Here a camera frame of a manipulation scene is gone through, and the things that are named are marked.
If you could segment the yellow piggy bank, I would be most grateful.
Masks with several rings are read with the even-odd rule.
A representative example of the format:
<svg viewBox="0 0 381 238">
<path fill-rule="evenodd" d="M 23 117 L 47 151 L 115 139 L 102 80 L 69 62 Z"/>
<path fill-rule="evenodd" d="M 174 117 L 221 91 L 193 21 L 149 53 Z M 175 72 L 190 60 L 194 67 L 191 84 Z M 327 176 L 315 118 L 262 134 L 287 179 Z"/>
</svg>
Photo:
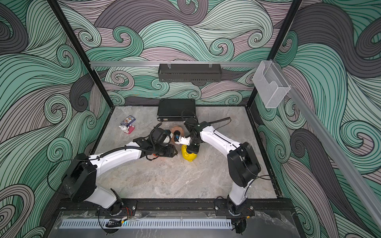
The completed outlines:
<svg viewBox="0 0 381 238">
<path fill-rule="evenodd" d="M 181 146 L 181 151 L 182 151 L 182 157 L 187 160 L 188 162 L 192 162 L 194 159 L 197 158 L 197 154 L 194 153 L 188 153 L 187 152 L 187 146 L 182 145 Z"/>
</svg>

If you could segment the pink piggy bank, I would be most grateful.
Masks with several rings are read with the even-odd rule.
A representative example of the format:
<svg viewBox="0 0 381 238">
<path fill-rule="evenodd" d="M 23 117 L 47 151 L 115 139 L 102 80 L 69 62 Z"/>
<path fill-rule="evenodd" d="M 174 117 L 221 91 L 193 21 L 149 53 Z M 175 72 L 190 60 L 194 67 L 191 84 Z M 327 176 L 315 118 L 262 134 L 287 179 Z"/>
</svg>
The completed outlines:
<svg viewBox="0 0 381 238">
<path fill-rule="evenodd" d="M 179 136 L 185 135 L 184 129 L 181 126 L 174 126 L 170 129 L 170 131 L 173 135 L 172 140 L 174 140 L 175 138 L 178 138 Z"/>
</svg>

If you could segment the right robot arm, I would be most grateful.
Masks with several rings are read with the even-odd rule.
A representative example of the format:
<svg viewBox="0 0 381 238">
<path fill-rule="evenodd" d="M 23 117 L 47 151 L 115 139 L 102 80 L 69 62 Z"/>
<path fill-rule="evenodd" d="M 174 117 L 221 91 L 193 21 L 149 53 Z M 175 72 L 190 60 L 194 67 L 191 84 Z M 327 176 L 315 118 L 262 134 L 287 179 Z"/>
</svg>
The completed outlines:
<svg viewBox="0 0 381 238">
<path fill-rule="evenodd" d="M 207 143 L 227 158 L 228 171 L 233 181 L 227 196 L 228 211 L 233 216 L 242 214 L 247 200 L 249 186 L 257 179 L 261 166 L 253 147 L 248 143 L 239 143 L 218 132 L 210 123 L 197 123 L 194 120 L 184 122 L 190 133 L 190 143 Z"/>
</svg>

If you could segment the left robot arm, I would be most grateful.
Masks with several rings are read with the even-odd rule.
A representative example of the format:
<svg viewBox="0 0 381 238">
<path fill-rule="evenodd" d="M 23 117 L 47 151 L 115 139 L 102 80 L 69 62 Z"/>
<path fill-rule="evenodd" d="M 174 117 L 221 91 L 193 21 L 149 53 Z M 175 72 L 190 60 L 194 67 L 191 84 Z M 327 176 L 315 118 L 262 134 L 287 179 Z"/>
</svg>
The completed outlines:
<svg viewBox="0 0 381 238">
<path fill-rule="evenodd" d="M 143 137 L 102 154 L 78 154 L 64 173 L 62 186 L 72 202 L 91 202 L 116 216 L 123 210 L 123 201 L 114 189 L 99 185 L 99 177 L 124 163 L 147 159 L 149 155 L 153 155 L 154 160 L 158 157 L 173 158 L 177 154 L 174 145 L 151 142 Z"/>
</svg>

